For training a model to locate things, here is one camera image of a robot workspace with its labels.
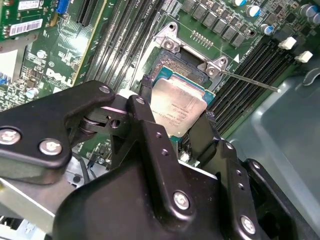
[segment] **screw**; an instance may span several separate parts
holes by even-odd
[[[174,203],[177,205],[177,207],[180,208],[181,210],[186,210],[189,208],[189,205],[190,205],[189,200],[187,196],[182,192],[176,191],[173,194],[173,200],[174,200]]]
[[[110,93],[110,90],[109,88],[107,88],[106,86],[101,86],[99,87],[100,91],[105,93],[105,94],[109,94]]]
[[[0,130],[0,144],[12,145],[17,143],[21,139],[20,133],[13,129],[1,129]]]
[[[256,168],[256,169],[260,169],[260,166],[258,163],[256,163],[255,161],[253,162],[253,166]]]
[[[253,224],[253,222],[246,216],[241,217],[241,223],[244,229],[249,233],[249,234],[255,234],[256,233],[256,228]]]
[[[99,163],[99,164],[104,164],[104,163],[105,163],[105,160],[104,160],[103,158],[99,158],[99,159],[98,159],[98,163]]]
[[[135,100],[140,104],[145,104],[145,100],[143,100],[141,97],[137,97]]]
[[[229,142],[225,142],[225,145],[228,147],[228,149],[234,149],[234,146],[231,145]]]
[[[166,41],[164,45],[165,45],[165,48],[168,50],[171,50],[174,47],[174,44],[171,41]]]
[[[58,140],[47,139],[40,143],[40,151],[45,155],[58,155],[62,151],[62,146]]]

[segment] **capacitor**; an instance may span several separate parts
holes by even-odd
[[[274,28],[272,26],[269,26],[268,24],[262,24],[260,27],[260,31],[264,33],[265,35],[271,35]]]
[[[317,13],[317,6],[311,4],[302,5],[300,8],[300,15],[303,17],[311,18]]]
[[[236,7],[240,7],[246,3],[246,0],[232,0],[232,4]]]
[[[320,13],[317,13],[313,17],[308,17],[308,21],[312,24],[319,25],[320,24]]]
[[[45,51],[43,50],[39,50],[37,53],[36,53],[37,57],[40,58],[40,59],[45,59],[47,57],[47,54]]]
[[[34,99],[38,94],[39,94],[39,90],[35,87],[32,87],[25,92],[25,96],[28,99]]]
[[[261,13],[261,9],[259,6],[250,5],[245,10],[248,17],[257,17]]]

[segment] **white sticker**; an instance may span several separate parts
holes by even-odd
[[[239,54],[237,56],[235,56],[235,58],[233,60],[235,60],[237,63],[240,63]]]
[[[18,6],[18,11],[29,10],[29,9],[37,9],[39,8],[39,0],[34,1],[20,1]]]
[[[55,94],[55,93],[58,93],[58,92],[61,92],[61,91],[62,91],[62,89],[60,89],[60,88],[55,86],[52,93]]]
[[[42,22],[43,22],[43,19],[38,19],[38,20],[14,24],[10,28],[9,36],[26,33],[31,30],[39,29],[42,26]]]

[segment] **green circuit board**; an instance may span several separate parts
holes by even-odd
[[[26,46],[20,76],[12,79],[10,83],[0,84],[1,111],[92,80],[96,76],[95,71],[100,71],[96,80],[108,81],[107,83],[116,91],[131,82],[143,41],[141,40],[141,44],[137,45],[136,49],[130,46],[128,43],[133,39],[127,34],[128,29],[140,24],[131,20],[139,17],[138,10],[155,1],[136,1],[134,3],[136,5],[130,5],[130,1],[128,3],[128,1],[98,0],[90,24],[85,27],[77,23],[81,0],[70,0],[65,14],[51,12],[49,6],[55,6],[56,1],[44,2],[43,7],[49,4],[48,11],[41,13],[41,16],[45,16],[47,26],[50,24],[54,26],[46,27],[36,41]],[[186,8],[188,3],[192,3],[192,6]],[[162,1],[162,6],[156,15],[157,19],[151,36],[156,35],[166,24],[175,22],[178,25],[177,37],[180,40],[210,60],[221,55],[226,56],[228,58],[226,70],[235,72],[264,37],[261,32],[262,24],[272,26],[274,33],[282,31],[294,36],[300,44],[309,46],[308,50],[313,54],[319,53],[319,27],[299,14],[300,7],[309,3],[312,4],[308,0],[256,0],[247,1],[244,6],[235,7],[231,0],[165,0]],[[248,17],[246,9],[253,4],[260,6],[261,13],[257,17]],[[8,21],[16,24],[16,20],[4,17],[5,10],[3,6],[1,24],[8,25]],[[211,24],[206,21],[209,14],[215,16]],[[222,22],[223,30],[220,30],[217,24]],[[95,57],[95,54],[97,55],[101,49],[101,41],[110,30],[110,26],[122,23],[125,24],[122,32],[111,31],[112,34],[119,35],[119,38],[116,42],[110,43],[112,52],[108,61],[112,64],[115,62],[113,58],[120,58],[123,61],[117,65],[117,70],[112,68],[112,64],[107,64],[108,67],[100,67],[102,59]],[[125,56],[121,55],[123,49],[128,51]],[[150,72],[160,53],[161,49],[153,49],[148,61],[138,70],[140,75]],[[223,85],[228,78],[224,76],[221,84]],[[274,84],[280,84],[280,80],[275,81]],[[209,79],[202,86],[208,89],[210,85]],[[26,92],[30,88],[38,90],[38,95],[33,99],[26,97]],[[215,88],[213,92],[216,94],[219,89],[219,87]],[[263,96],[264,98],[261,98],[258,103],[263,101],[268,93]],[[77,147],[80,154],[88,159],[93,155],[96,158],[106,159],[111,154],[110,140],[107,135],[97,134],[94,139]]]
[[[55,0],[2,0],[0,41],[49,27],[56,3]]]

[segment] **motherboard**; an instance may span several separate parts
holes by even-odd
[[[226,138],[271,94],[237,76],[276,88],[320,53],[317,6],[309,0],[5,0],[0,111],[90,80],[138,92],[148,74],[153,114],[168,126],[178,157],[192,162],[184,150],[201,112],[214,113]],[[178,98],[174,108],[159,110]],[[76,150],[106,167],[111,162],[108,135]]]

